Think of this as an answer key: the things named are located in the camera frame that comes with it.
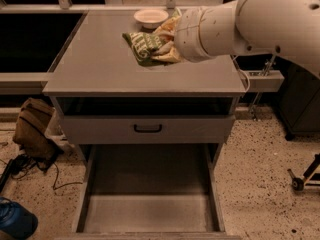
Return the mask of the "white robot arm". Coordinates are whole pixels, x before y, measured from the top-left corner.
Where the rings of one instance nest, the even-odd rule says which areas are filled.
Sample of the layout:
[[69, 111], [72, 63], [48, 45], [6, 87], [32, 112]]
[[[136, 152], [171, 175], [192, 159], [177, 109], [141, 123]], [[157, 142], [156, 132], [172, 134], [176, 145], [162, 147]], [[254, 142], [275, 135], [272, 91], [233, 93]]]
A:
[[164, 45], [152, 57], [173, 52], [197, 63], [220, 55], [272, 54], [318, 76], [319, 6], [319, 0], [234, 0], [191, 8], [171, 32], [157, 34]]

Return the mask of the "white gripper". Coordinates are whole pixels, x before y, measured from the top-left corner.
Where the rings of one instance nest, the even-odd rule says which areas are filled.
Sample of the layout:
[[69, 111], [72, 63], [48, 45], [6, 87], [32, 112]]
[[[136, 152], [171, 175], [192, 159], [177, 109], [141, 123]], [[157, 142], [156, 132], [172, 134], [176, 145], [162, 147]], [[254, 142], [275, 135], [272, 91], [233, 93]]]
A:
[[169, 41], [160, 47], [151, 58], [166, 63], [179, 63], [182, 57], [193, 63], [216, 58], [204, 49], [200, 37], [200, 25], [205, 14], [212, 10], [207, 6], [187, 9], [181, 17], [171, 17], [162, 23], [153, 33], [169, 40], [174, 38], [174, 42]]

